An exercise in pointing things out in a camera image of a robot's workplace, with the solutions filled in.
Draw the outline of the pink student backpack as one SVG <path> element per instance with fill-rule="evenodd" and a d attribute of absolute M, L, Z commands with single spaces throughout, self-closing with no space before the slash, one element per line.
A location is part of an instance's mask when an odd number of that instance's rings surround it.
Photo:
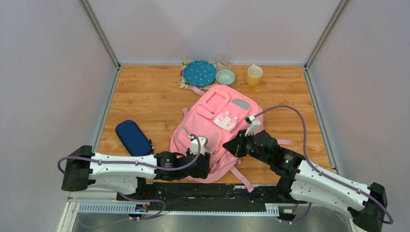
<path fill-rule="evenodd" d="M 207 138 L 206 152 L 210 153 L 210 173 L 206 179 L 188 176 L 199 183 L 213 183 L 228 172 L 232 172 L 252 192 L 254 188 L 235 165 L 240 161 L 222 145 L 235 138 L 240 130 L 247 129 L 245 118 L 262 111 L 249 97 L 225 85 L 215 85 L 204 92 L 197 87 L 191 89 L 200 95 L 189 109 L 183 109 L 184 117 L 170 140 L 170 151 L 184 154 L 190 147 L 191 133 Z"/>

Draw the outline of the navy blue pencil case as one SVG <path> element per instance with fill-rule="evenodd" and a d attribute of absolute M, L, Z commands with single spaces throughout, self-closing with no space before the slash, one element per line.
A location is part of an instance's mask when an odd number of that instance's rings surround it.
<path fill-rule="evenodd" d="M 139 126 L 132 120 L 119 123 L 115 132 L 123 146 L 133 157 L 141 157 L 152 154 L 154 147 Z"/>

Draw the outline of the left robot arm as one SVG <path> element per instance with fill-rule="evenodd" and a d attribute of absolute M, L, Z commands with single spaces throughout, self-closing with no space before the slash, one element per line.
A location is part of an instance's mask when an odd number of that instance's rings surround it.
<path fill-rule="evenodd" d="M 143 200 L 148 193 L 142 179 L 163 181 L 182 180 L 187 177 L 206 179 L 210 173 L 210 153 L 190 150 L 183 155 L 163 151 L 155 155 L 131 157 L 111 156 L 92 151 L 83 145 L 67 157 L 65 168 L 58 162 L 63 173 L 63 191 L 83 191 L 87 188 L 108 189 Z"/>

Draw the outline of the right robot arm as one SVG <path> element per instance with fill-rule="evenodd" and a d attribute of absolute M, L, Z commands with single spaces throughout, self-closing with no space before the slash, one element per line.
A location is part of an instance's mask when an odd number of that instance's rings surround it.
<path fill-rule="evenodd" d="M 241 130 L 222 146 L 237 158 L 247 155 L 269 165 L 280 179 L 275 187 L 276 197 L 286 203 L 291 199 L 317 204 L 352 219 L 367 232 L 380 232 L 387 213 L 384 186 L 361 184 L 309 161 L 303 155 L 284 148 L 286 140 L 277 140 L 266 131 L 245 135 Z"/>

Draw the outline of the light green bowl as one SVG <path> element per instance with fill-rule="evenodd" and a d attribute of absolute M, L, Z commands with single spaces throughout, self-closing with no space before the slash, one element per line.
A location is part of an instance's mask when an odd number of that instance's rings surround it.
<path fill-rule="evenodd" d="M 230 86 L 236 81 L 236 75 L 229 69 L 223 69 L 217 71 L 215 80 L 221 85 Z"/>

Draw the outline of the yellow mug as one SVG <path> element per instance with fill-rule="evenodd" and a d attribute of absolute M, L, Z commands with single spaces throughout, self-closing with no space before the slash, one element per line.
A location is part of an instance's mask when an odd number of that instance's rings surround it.
<path fill-rule="evenodd" d="M 247 77 L 246 77 L 246 82 L 249 87 L 256 87 L 258 86 L 262 76 L 263 76 L 263 70 L 261 67 L 255 65 L 254 63 L 249 66 L 247 70 Z"/>

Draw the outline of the blue polka dot plate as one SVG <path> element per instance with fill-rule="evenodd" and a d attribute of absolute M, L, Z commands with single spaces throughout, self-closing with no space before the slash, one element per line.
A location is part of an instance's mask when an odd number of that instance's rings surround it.
<path fill-rule="evenodd" d="M 182 76 L 189 85 L 204 87 L 214 82 L 216 73 L 214 64 L 205 60 L 195 60 L 183 69 Z"/>

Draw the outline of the clear drinking glass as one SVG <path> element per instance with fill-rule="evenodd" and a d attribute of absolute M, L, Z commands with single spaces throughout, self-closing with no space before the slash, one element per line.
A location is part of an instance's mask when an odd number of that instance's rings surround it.
<path fill-rule="evenodd" d="M 217 71 L 229 69 L 230 57 L 225 53 L 218 53 L 216 55 L 215 65 Z"/>

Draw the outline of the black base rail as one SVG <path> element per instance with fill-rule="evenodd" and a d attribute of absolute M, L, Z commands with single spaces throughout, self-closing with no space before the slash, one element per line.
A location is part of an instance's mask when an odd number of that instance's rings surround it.
<path fill-rule="evenodd" d="M 296 204 L 289 195 L 278 194 L 275 186 L 259 186 L 248 192 L 244 185 L 235 184 L 156 182 L 143 185 L 129 197 L 162 200 L 167 211 L 262 212 L 267 203 Z"/>

